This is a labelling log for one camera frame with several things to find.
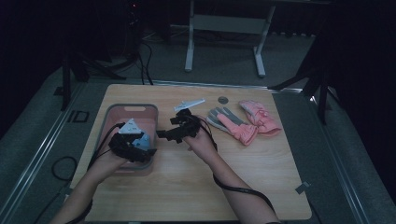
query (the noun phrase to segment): person's right arm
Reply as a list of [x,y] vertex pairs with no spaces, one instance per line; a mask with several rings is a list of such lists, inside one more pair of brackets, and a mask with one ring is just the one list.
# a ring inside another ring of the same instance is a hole
[[[251,189],[219,155],[205,131],[201,129],[197,136],[194,138],[185,137],[184,141],[210,167],[219,182],[230,187]],[[279,222],[276,213],[264,199],[256,195],[227,189],[224,189],[223,193],[242,223]]]

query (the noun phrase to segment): metal frame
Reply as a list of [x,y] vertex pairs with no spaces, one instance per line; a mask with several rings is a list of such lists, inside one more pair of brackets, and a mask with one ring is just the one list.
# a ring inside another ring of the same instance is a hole
[[192,71],[192,60],[194,54],[194,30],[209,30],[222,32],[236,32],[244,34],[261,35],[260,43],[253,48],[253,54],[256,61],[257,72],[259,77],[265,77],[264,64],[262,62],[262,47],[268,35],[268,30],[275,12],[275,6],[271,6],[267,18],[251,19],[222,16],[208,16],[194,14],[194,0],[190,0],[190,29],[189,45],[187,47],[186,72]]

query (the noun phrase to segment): pair of gloves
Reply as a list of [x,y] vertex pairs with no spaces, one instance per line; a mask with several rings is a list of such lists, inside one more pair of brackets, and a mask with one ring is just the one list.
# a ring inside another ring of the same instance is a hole
[[245,146],[250,145],[258,133],[264,136],[274,136],[280,132],[280,127],[270,117],[263,104],[244,100],[240,101],[239,105],[245,109],[251,124],[242,121],[227,107],[211,109],[206,120],[216,128],[229,133]]

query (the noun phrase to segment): forearm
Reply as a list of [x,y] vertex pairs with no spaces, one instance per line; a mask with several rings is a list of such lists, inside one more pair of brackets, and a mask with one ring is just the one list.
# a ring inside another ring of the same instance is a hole
[[90,204],[98,184],[97,181],[92,181],[89,176],[84,175],[50,224],[64,224],[79,217]]
[[[216,157],[209,163],[214,176],[226,186],[251,189],[231,167],[220,157]],[[239,220],[244,223],[268,223],[278,222],[275,212],[266,201],[256,195],[243,192],[223,190],[231,208]]]

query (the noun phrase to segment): tabletop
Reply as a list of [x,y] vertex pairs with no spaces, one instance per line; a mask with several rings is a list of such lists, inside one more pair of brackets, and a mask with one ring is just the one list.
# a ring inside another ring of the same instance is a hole
[[[223,105],[219,97],[226,97]],[[205,99],[191,108],[194,115],[207,116],[211,108],[226,106],[248,121],[240,100],[264,104],[282,126],[272,93],[260,88],[110,85],[84,147],[73,188],[86,172],[97,144],[107,110],[115,104],[157,106],[157,130],[170,130],[170,118],[181,101]],[[273,137],[257,135],[245,147],[232,136],[210,126],[220,156],[253,189],[264,193],[281,220],[311,217],[306,196],[295,190],[302,184],[285,132]],[[149,175],[113,175],[97,189],[87,221],[219,221],[237,220],[208,166],[184,142],[156,139],[157,152]]]

